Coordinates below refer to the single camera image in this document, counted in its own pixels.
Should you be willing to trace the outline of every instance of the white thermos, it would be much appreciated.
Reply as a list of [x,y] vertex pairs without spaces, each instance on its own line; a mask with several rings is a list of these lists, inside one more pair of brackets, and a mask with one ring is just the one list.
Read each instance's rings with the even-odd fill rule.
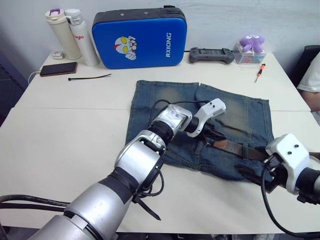
[[70,30],[64,10],[61,8],[51,9],[45,13],[45,20],[50,24],[66,55],[72,60],[80,58],[81,52]]
[[65,15],[68,18],[71,31],[75,37],[75,42],[78,45],[85,64],[95,66],[99,63],[94,45],[91,41],[89,31],[79,9],[67,9]]

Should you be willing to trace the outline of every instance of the white cable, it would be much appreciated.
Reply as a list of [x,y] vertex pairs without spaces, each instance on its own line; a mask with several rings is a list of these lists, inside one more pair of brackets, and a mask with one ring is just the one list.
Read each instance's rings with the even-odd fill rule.
[[30,78],[33,74],[37,74],[39,71],[33,71],[32,73],[30,73],[29,77],[28,77],[28,85],[30,84]]

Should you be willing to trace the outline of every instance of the belt loop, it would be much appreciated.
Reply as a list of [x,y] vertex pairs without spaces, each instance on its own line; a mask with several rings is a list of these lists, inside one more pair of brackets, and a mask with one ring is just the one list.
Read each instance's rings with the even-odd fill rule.
[[242,144],[242,159],[249,160],[249,148],[248,143]]

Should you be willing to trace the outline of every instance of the faded denim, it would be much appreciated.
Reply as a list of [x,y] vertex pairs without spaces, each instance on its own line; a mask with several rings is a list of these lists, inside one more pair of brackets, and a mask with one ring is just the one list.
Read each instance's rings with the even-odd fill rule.
[[[197,82],[140,80],[136,83],[131,103],[126,143],[148,127],[151,108],[156,100],[210,101],[216,98],[225,103],[226,112],[209,121],[228,140],[242,144],[245,148],[266,146],[274,140],[268,100],[222,91],[209,85],[199,85]],[[195,114],[203,103],[179,105]],[[165,106],[166,103],[157,104],[153,118]],[[257,160],[242,159],[219,149],[205,147],[201,140],[188,137],[185,132],[178,132],[167,146],[163,160],[167,164],[187,167],[231,180],[244,179],[234,168],[236,165],[249,167],[257,175],[260,175],[263,169],[263,164]]]

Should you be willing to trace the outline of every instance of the purple plush toy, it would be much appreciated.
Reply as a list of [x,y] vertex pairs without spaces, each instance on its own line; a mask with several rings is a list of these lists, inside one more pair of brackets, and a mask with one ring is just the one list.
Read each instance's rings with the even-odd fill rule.
[[264,41],[265,38],[263,36],[248,35],[243,37],[239,42],[243,46],[242,51],[244,53],[248,52],[250,49],[252,49],[255,53],[261,53],[263,51],[261,44],[263,44]]

